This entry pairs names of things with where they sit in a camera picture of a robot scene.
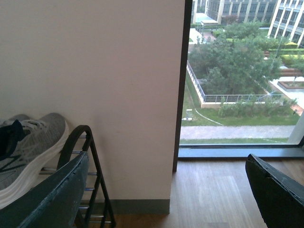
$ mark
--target metal shoe rack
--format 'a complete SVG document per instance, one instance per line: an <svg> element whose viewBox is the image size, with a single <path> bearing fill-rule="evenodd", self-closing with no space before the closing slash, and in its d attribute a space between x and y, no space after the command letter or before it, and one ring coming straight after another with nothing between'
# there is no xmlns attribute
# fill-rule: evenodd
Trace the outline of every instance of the metal shoe rack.
<svg viewBox="0 0 304 228"><path fill-rule="evenodd" d="M81 150L75 150L75 145L79 144L79 141L82 144ZM89 153L91 151L96 172L89 172L89 176L95 176L95 184L94 187L86 187L85 191L91 193L91 197L89 201L82 201L81 206L78 209L77 216L75 219L75 226L77 228L87 228L89 227L89 222L91 223L100 223L101 228L111 227L114 228L116 226L111 202L109 200L108 192L105 186L105 180L102 174L101 166L99 163L92 131L87 125L80 125L76 127L71 134L69 135L58 160L57 169L64 166L71 160L72 154L79 154L82 151L86 151ZM93 214L96 210L94 205L96 205L95 199L97 196L97 192L99 187L101 187L103 193L103 202L98 202L99 205L103 205L102 210L98 210L100 214Z"/></svg>

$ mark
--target railing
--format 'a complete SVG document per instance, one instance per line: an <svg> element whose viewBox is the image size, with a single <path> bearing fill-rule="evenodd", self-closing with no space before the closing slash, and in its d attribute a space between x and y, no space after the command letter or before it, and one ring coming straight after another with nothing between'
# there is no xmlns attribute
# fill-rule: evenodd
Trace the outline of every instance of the railing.
<svg viewBox="0 0 304 228"><path fill-rule="evenodd" d="M251 100L252 98L255 98L257 102L263 102L263 101L265 101L265 99L267 97L271 97L274 99L280 99L282 97L282 94L271 94L271 93L261 94L261 95L251 95L251 94L249 94L249 95L206 95L188 61L187 61L187 71L193 82L193 85L195 87L195 90L197 92L197 95L199 97L201 104L220 103L222 101L222 99L224 99L224 102L227 102L227 103L235 103L240 100L248 101L248 100Z"/></svg>

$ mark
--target pavement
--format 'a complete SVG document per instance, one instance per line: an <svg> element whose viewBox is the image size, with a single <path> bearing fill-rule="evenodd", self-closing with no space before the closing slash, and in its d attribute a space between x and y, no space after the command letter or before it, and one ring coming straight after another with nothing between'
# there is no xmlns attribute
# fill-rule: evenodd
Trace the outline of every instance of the pavement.
<svg viewBox="0 0 304 228"><path fill-rule="evenodd" d="M295 126L187 126L180 139L288 138Z"/></svg>

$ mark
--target tree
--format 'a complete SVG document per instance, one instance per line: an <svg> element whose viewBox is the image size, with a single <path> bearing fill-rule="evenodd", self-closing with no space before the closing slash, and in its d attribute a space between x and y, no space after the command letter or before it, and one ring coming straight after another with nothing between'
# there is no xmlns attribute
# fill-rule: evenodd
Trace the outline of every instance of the tree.
<svg viewBox="0 0 304 228"><path fill-rule="evenodd" d="M226 25L231 25L233 23L237 23L238 22L238 17L237 17L237 15L222 16L222 21Z"/></svg>
<svg viewBox="0 0 304 228"><path fill-rule="evenodd" d="M280 77L281 59L271 54L264 60L262 48L255 43L258 31L254 28L259 27L251 22L249 28L235 31L232 41L226 39L225 31L217 40L199 45L190 53L189 62L196 76L204 79L206 94L259 94L260 84ZM249 30L254 35L245 35Z"/></svg>

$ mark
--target window sill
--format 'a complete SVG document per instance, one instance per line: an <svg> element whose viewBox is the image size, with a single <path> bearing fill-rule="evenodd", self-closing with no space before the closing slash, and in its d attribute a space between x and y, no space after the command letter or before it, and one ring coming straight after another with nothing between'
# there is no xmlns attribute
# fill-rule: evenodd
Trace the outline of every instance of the window sill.
<svg viewBox="0 0 304 228"><path fill-rule="evenodd" d="M304 151L299 148L180 148L179 160L212 158L246 158L249 154L261 158L304 158Z"/></svg>

